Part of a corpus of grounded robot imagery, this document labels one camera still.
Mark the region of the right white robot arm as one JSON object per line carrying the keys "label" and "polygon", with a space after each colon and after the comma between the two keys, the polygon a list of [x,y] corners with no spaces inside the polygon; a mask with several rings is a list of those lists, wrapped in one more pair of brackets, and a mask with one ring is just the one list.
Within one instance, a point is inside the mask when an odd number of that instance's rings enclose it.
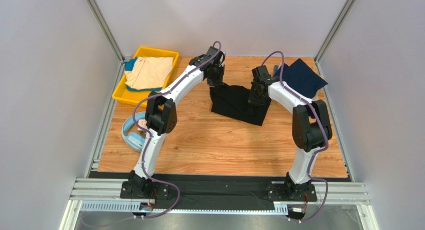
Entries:
{"label": "right white robot arm", "polygon": [[272,77],[264,65],[254,68],[252,75],[250,105],[261,106],[275,100],[292,114],[292,138],[297,150],[284,189],[293,194],[304,192],[312,181],[316,155],[329,146],[332,138],[326,103],[307,98],[280,78]]}

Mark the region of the black t shirt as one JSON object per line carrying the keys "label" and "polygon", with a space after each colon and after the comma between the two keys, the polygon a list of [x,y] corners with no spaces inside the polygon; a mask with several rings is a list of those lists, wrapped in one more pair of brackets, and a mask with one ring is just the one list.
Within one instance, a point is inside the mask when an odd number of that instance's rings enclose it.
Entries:
{"label": "black t shirt", "polygon": [[265,105],[250,105],[248,102],[249,94],[249,89],[239,85],[223,84],[218,87],[210,87],[211,112],[262,126],[270,101]]}

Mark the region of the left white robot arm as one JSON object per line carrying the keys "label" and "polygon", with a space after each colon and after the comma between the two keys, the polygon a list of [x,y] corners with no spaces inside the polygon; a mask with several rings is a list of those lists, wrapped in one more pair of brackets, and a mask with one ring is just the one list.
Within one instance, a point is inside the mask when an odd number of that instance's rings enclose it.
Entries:
{"label": "left white robot arm", "polygon": [[179,102],[205,79],[216,82],[222,79],[225,53],[220,47],[211,46],[205,54],[190,60],[184,72],[160,92],[151,92],[147,103],[146,140],[134,169],[129,174],[129,184],[148,194],[152,188],[156,161],[163,142],[177,124]]}

